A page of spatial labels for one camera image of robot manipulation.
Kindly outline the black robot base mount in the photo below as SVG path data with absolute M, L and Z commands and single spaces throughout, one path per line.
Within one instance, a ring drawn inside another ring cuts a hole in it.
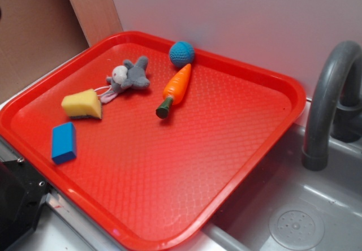
M 28 161 L 1 162 L 1 250 L 36 231 L 49 186 Z

